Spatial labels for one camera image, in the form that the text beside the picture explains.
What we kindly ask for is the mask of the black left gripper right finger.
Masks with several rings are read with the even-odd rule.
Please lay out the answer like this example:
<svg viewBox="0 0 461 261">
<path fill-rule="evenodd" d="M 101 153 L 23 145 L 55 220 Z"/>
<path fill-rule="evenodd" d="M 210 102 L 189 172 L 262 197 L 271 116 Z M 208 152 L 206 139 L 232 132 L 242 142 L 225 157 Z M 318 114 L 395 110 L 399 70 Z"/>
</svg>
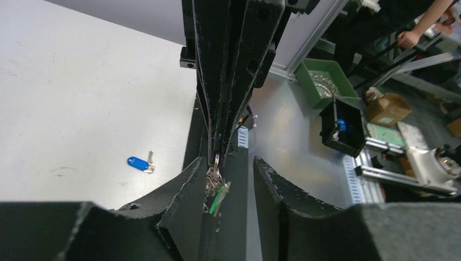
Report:
<svg viewBox="0 0 461 261">
<path fill-rule="evenodd" d="M 460 201 L 341 209 L 253 160 L 263 260 L 460 260 Z"/>
</svg>

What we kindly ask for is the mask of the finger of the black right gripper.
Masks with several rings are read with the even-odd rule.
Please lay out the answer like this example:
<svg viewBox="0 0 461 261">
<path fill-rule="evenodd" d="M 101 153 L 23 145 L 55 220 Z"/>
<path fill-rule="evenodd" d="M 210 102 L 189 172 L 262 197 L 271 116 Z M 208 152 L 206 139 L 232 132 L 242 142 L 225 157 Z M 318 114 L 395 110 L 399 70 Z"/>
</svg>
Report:
<svg viewBox="0 0 461 261">
<path fill-rule="evenodd" d="M 238 119 L 284 13 L 284 1 L 247 1 L 236 38 L 220 132 L 220 167 L 224 167 Z"/>
<path fill-rule="evenodd" d="M 208 113 L 211 164 L 225 164 L 238 110 L 231 101 L 233 86 L 232 29 L 238 1 L 192 1 L 197 73 Z"/>
</svg>

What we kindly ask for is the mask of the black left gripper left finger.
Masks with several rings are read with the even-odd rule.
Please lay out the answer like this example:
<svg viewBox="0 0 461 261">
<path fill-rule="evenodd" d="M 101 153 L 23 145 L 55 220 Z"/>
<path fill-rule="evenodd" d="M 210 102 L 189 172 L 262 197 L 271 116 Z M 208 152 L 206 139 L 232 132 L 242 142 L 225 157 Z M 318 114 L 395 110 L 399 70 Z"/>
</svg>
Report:
<svg viewBox="0 0 461 261">
<path fill-rule="evenodd" d="M 207 163 L 119 210 L 92 202 L 1 203 L 1 260 L 196 260 Z"/>
</svg>

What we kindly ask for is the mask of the keyring bunch with tags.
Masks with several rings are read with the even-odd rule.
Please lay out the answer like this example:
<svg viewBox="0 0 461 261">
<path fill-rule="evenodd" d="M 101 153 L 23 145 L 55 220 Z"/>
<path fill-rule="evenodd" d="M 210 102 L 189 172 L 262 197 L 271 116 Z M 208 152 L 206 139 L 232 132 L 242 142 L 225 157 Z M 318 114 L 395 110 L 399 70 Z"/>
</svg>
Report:
<svg viewBox="0 0 461 261">
<path fill-rule="evenodd" d="M 220 216 L 222 202 L 231 187 L 231 182 L 226 182 L 220 174 L 220 159 L 220 155 L 216 154 L 213 166 L 207 171 L 203 202 L 203 212 L 215 218 Z"/>
</svg>

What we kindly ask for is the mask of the blue tag key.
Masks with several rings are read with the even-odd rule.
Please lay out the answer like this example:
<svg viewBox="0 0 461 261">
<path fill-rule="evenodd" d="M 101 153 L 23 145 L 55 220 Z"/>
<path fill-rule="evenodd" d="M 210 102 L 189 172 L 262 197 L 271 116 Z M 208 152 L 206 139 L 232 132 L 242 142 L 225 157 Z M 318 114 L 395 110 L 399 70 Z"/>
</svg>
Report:
<svg viewBox="0 0 461 261">
<path fill-rule="evenodd" d="M 127 164 L 137 170 L 143 171 L 148 174 L 152 174 L 155 170 L 155 165 L 153 163 L 153 152 L 149 151 L 147 159 L 140 159 L 137 157 L 129 157 L 127 159 Z"/>
</svg>

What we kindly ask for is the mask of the person forearm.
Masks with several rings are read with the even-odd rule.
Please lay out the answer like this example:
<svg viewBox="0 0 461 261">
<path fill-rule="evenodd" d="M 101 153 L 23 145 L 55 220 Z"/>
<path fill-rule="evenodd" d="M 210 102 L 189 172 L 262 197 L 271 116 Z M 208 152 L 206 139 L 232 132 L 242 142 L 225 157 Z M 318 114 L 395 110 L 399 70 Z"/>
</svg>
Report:
<svg viewBox="0 0 461 261">
<path fill-rule="evenodd" d="M 403 31 L 397 37 L 397 45 L 404 49 L 415 47 L 421 36 L 429 29 L 443 13 L 452 7 L 457 1 L 434 0 L 434 1 L 399 1 L 405 11 L 409 11 L 410 19 L 421 16 L 419 22 L 412 30 Z"/>
</svg>

